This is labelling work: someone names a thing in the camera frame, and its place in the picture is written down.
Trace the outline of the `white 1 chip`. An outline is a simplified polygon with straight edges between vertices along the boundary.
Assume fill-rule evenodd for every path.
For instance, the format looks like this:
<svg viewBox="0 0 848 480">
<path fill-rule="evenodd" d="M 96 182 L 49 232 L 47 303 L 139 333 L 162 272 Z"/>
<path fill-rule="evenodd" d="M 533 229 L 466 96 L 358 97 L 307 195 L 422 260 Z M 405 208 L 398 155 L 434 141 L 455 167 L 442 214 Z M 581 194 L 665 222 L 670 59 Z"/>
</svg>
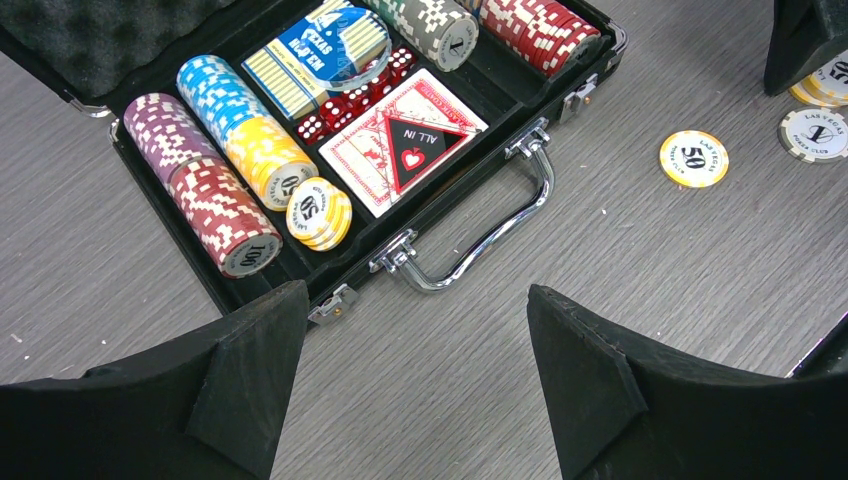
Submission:
<svg viewBox="0 0 848 480">
<path fill-rule="evenodd" d="M 789 111 L 778 126 L 778 139 L 795 159 L 831 164 L 847 159 L 847 121 L 831 109 L 805 107 Z"/>
</svg>

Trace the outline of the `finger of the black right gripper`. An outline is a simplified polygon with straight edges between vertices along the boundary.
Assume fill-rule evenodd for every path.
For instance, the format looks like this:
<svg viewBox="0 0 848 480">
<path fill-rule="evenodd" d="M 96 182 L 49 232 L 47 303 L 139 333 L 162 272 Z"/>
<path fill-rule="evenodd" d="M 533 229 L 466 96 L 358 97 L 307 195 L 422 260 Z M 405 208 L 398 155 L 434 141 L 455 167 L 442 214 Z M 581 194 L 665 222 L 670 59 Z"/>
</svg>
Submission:
<svg viewBox="0 0 848 480">
<path fill-rule="evenodd" d="M 776 0 L 763 75 L 777 96 L 847 50 L 847 0 Z"/>
</svg>

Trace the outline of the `blue Texas Hold'em card deck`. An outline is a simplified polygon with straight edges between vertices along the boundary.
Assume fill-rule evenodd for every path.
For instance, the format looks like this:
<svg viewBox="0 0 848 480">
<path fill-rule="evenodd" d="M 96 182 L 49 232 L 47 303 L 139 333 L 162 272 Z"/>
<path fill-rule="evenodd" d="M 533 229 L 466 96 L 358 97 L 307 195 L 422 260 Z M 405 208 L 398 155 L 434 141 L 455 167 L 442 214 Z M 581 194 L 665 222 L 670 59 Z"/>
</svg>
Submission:
<svg viewBox="0 0 848 480">
<path fill-rule="evenodd" d="M 346 91 L 325 90 L 317 83 L 313 68 L 321 64 L 321 51 L 327 53 L 329 48 L 311 45 L 311 40 L 322 43 L 312 30 L 314 20 L 340 7 L 356 6 L 349 1 L 325 1 L 242 62 L 249 77 L 288 120 L 301 118 Z"/>
</svg>

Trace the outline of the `light blue chip stack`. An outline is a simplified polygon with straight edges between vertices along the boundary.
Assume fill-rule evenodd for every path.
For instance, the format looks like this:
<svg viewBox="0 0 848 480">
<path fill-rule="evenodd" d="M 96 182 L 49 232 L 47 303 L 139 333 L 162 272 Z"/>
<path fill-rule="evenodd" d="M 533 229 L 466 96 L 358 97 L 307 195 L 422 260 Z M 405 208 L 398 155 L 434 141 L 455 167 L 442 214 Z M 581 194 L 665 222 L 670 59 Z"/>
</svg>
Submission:
<svg viewBox="0 0 848 480">
<path fill-rule="evenodd" d="M 176 86 L 221 148 L 242 123 L 271 117 L 254 91 L 224 59 L 215 55 L 199 55 L 185 62 L 177 73 Z"/>
</svg>

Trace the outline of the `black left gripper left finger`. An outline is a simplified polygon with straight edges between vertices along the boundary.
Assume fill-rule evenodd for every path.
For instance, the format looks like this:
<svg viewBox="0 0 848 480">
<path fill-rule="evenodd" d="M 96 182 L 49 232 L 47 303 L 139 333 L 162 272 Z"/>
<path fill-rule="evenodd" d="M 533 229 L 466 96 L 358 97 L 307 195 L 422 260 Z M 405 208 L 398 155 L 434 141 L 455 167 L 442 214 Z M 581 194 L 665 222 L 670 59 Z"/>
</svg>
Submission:
<svg viewBox="0 0 848 480">
<path fill-rule="evenodd" d="M 77 379 L 1 388 L 5 479 L 266 479 L 307 332 L 292 281 Z"/>
</svg>

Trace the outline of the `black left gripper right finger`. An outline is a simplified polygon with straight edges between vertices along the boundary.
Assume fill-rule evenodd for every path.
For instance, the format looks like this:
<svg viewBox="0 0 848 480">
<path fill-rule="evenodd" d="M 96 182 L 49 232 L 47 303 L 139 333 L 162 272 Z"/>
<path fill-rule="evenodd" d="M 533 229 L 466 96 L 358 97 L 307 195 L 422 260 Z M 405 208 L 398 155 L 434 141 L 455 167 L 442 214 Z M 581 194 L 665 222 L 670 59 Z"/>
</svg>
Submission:
<svg viewBox="0 0 848 480">
<path fill-rule="evenodd" d="M 843 479 L 847 376 L 708 361 L 532 285 L 527 320 L 565 479 Z"/>
</svg>

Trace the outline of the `yellow chip stack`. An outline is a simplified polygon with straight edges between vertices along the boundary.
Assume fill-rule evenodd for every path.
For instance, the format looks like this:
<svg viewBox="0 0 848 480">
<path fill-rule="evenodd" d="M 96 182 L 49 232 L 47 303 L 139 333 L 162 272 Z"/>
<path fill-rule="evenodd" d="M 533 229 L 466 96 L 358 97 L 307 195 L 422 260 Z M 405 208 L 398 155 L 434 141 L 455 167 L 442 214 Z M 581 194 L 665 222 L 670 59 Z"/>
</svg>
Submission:
<svg viewBox="0 0 848 480">
<path fill-rule="evenodd" d="M 230 131 L 229 159 L 261 202 L 285 211 L 294 190 L 319 170 L 294 138 L 273 118 L 254 117 Z"/>
</svg>

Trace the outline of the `red backed card deck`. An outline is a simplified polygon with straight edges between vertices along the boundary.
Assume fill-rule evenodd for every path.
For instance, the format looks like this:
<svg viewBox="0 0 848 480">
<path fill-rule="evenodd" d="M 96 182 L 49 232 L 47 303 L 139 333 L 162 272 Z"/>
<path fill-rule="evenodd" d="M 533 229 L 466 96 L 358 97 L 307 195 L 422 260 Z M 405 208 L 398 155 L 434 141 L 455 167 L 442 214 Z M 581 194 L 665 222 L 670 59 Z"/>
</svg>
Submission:
<svg viewBox="0 0 848 480">
<path fill-rule="evenodd" d="M 378 218 L 487 128 L 440 80 L 420 69 L 319 153 Z"/>
</svg>

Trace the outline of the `red chip stack right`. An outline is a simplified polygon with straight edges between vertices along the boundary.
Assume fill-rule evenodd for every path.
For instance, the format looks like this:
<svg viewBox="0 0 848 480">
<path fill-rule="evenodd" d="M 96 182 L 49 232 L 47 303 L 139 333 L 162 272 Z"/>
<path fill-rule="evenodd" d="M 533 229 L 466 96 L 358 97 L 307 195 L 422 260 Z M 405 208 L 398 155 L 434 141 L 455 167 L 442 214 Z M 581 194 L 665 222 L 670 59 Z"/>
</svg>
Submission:
<svg viewBox="0 0 848 480">
<path fill-rule="evenodd" d="M 548 77 L 589 59 L 601 31 L 554 0 L 486 0 L 478 19 L 497 38 Z"/>
</svg>

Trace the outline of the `clear acrylic dealer disc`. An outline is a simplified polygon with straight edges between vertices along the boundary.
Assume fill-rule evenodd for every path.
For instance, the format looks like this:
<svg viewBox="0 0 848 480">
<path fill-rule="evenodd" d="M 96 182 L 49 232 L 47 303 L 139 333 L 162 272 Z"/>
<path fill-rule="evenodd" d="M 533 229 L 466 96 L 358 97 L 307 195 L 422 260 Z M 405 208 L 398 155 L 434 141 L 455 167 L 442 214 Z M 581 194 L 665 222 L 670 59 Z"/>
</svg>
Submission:
<svg viewBox="0 0 848 480">
<path fill-rule="evenodd" d="M 321 64 L 314 67 L 317 83 L 329 91 L 344 91 L 365 85 L 388 65 L 392 44 L 381 17 L 367 8 L 340 7 L 322 13 L 312 30 L 319 39 L 313 47 L 321 51 Z"/>
</svg>

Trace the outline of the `triangular all in button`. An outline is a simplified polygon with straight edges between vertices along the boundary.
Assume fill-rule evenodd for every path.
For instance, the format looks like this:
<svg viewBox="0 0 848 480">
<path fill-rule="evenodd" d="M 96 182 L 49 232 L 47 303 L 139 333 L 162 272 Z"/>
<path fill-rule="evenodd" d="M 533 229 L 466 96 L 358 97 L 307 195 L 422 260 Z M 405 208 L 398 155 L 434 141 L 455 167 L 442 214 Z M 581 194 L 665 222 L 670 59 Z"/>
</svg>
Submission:
<svg viewBox="0 0 848 480">
<path fill-rule="evenodd" d="M 404 195 L 482 132 L 480 127 L 449 121 L 387 114 L 383 120 L 389 178 L 393 192 Z"/>
</svg>

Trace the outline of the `dark red chip stack left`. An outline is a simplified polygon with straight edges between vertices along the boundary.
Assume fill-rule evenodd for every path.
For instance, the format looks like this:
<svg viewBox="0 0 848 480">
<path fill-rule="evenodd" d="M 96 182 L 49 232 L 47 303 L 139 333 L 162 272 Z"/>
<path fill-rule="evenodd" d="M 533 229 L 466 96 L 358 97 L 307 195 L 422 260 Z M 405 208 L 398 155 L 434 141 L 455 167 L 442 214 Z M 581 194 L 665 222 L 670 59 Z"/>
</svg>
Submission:
<svg viewBox="0 0 848 480">
<path fill-rule="evenodd" d="M 282 235 L 221 159 L 201 157 L 182 166 L 171 192 L 223 276 L 255 274 L 279 254 Z"/>
</svg>

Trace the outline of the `purple poker chip stack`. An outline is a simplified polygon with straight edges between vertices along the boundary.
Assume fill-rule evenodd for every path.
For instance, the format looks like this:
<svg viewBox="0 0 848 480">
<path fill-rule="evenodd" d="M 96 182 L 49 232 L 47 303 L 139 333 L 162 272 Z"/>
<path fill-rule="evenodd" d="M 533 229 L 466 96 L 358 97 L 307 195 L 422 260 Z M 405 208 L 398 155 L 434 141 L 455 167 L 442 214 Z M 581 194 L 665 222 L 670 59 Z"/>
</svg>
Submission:
<svg viewBox="0 0 848 480">
<path fill-rule="evenodd" d="M 188 110 L 169 94 L 137 97 L 126 108 L 123 123 L 163 185 L 169 185 L 177 170 L 193 160 L 220 157 Z"/>
</svg>

